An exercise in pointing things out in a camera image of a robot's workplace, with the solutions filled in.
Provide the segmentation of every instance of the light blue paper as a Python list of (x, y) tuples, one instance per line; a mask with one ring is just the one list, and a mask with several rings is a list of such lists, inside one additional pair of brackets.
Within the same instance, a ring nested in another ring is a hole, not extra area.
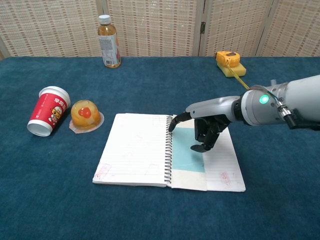
[(172, 169), (205, 172), (203, 155), (190, 149), (201, 144), (195, 140), (193, 128), (176, 127), (172, 132)]

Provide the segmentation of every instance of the notebook page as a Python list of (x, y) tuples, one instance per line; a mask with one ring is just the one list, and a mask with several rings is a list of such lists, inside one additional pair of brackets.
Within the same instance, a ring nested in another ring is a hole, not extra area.
[(190, 149), (194, 144), (194, 128), (178, 125), (172, 132), (172, 188), (207, 191), (203, 154)]
[(228, 128), (220, 133), (213, 149), (203, 153), (203, 161), (209, 191), (246, 190)]
[(167, 115), (117, 114), (93, 182), (165, 187), (166, 124)]

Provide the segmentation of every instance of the yellow sponge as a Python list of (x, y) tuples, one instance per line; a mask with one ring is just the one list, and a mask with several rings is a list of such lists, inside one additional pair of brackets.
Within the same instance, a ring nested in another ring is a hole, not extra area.
[[(218, 65), (218, 67), (221, 69), (221, 71), (224, 73), (224, 75), (227, 78), (231, 78), (234, 76), (226, 66), (220, 65), (218, 62), (216, 64)], [(246, 68), (241, 63), (231, 68), (239, 77), (244, 76), (247, 72)]]

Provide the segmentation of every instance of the bottle cap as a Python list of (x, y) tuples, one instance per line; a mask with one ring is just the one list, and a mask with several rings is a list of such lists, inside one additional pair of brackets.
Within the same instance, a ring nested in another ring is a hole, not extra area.
[(111, 17), (109, 15), (100, 15), (99, 16), (99, 23), (100, 24), (110, 24)]

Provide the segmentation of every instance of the green led light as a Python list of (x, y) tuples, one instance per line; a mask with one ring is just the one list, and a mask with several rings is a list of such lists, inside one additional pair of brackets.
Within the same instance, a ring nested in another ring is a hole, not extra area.
[(266, 104), (269, 101), (269, 96), (268, 95), (262, 95), (259, 99), (259, 102), (261, 104)]

